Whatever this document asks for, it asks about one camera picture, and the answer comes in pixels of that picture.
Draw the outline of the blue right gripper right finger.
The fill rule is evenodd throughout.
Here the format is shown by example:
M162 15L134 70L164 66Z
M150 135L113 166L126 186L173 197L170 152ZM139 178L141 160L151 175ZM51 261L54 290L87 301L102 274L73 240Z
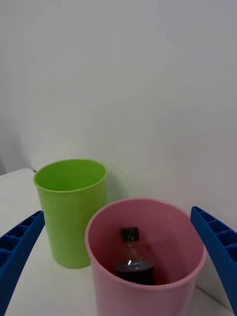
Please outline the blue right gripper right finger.
M216 269L234 314L237 313L237 233L197 206L190 221Z

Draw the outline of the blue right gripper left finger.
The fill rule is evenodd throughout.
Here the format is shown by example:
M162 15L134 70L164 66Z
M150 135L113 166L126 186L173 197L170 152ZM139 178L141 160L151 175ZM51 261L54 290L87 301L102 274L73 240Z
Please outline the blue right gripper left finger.
M5 315L19 277L45 226L37 211L0 238L0 315Z

